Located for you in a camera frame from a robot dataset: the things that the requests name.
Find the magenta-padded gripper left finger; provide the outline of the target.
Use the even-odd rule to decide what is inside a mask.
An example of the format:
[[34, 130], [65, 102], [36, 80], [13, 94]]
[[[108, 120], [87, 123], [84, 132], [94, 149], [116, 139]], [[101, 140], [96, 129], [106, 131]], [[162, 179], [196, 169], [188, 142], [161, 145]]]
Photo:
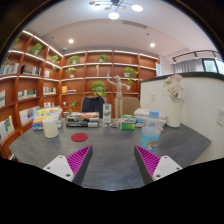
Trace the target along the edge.
[[81, 185], [92, 155], [93, 148], [88, 145], [68, 156], [57, 156], [44, 167], [44, 170]]

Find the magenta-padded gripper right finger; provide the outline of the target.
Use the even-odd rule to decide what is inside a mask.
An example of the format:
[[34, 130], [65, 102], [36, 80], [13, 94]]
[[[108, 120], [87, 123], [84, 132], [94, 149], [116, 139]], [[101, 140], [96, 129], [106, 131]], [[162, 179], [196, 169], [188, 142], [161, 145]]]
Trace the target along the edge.
[[158, 156], [138, 145], [134, 146], [134, 156], [145, 185], [182, 169], [168, 155]]

